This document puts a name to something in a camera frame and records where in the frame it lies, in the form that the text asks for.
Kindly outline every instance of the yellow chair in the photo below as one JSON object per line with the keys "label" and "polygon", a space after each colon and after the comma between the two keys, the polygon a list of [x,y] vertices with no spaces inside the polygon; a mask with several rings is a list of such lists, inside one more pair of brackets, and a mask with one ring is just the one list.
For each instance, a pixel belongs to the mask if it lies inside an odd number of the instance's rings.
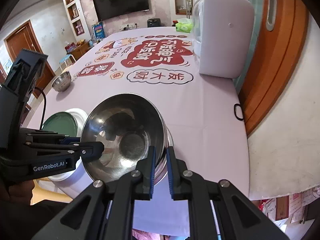
{"label": "yellow chair", "polygon": [[[50,181],[48,178],[40,179],[42,181]],[[53,192],[50,190],[43,189],[39,186],[38,182],[34,179],[35,188],[32,190],[33,197],[31,199],[31,205],[34,205],[42,200],[52,200],[57,202],[70,203],[72,198],[66,194]]]}

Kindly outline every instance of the black ring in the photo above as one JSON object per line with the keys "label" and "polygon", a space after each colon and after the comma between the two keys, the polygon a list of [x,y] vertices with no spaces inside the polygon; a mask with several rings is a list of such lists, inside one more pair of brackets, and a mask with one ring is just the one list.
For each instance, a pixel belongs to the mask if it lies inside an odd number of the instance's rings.
{"label": "black ring", "polygon": [[244,118],[240,118],[240,117],[237,116],[237,112],[236,112],[236,107],[237,107],[237,106],[240,107],[241,112],[242,112],[242,108],[241,108],[241,105],[240,105],[240,104],[235,104],[235,105],[233,106],[233,112],[235,113],[236,119],[238,119],[239,121],[243,121]]}

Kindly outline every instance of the green plate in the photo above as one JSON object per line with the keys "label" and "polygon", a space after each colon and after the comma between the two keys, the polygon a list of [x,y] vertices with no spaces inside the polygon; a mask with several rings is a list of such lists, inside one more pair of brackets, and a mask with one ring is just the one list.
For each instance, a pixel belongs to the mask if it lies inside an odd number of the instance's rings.
{"label": "green plate", "polygon": [[44,122],[42,127],[44,131],[57,132],[70,137],[76,137],[78,132],[76,119],[66,112],[53,114]]}

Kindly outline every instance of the door handle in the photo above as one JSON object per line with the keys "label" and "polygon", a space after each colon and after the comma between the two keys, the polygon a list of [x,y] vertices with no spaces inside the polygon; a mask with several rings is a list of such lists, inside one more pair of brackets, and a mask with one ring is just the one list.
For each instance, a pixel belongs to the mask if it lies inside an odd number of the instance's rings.
{"label": "door handle", "polygon": [[277,14],[277,0],[269,0],[266,28],[270,32],[273,30],[275,26],[276,14]]}

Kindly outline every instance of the power outlet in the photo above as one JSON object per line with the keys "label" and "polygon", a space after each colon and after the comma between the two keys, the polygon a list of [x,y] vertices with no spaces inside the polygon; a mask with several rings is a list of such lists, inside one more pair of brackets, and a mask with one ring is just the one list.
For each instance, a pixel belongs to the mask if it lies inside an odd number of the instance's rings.
{"label": "power outlet", "polygon": [[128,25],[130,30],[136,28],[136,25],[134,23],[127,23],[120,25],[120,30],[122,31],[124,28],[128,28]]}

